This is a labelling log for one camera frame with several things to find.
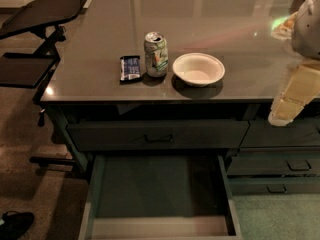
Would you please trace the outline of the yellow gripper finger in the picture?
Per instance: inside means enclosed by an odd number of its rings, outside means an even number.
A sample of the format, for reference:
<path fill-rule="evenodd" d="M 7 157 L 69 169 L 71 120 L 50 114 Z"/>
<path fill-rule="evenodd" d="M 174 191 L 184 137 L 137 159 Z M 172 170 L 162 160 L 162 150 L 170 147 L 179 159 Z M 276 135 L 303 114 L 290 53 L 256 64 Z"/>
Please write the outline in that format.
<path fill-rule="evenodd" d="M 290 71 L 286 84 L 274 98 L 268 116 L 269 123 L 278 127 L 287 126 L 319 94 L 320 64 L 299 64 Z"/>

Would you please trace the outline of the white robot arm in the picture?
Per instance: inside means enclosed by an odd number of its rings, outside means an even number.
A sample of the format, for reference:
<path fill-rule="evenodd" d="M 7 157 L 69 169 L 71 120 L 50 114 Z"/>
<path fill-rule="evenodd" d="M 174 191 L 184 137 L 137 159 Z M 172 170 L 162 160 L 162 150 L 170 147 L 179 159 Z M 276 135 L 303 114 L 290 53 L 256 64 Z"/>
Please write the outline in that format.
<path fill-rule="evenodd" d="M 268 121 L 290 124 L 320 94 L 320 0 L 294 0 L 292 14 L 273 31 L 274 38 L 288 40 L 302 61 L 289 66 L 274 97 Z"/>

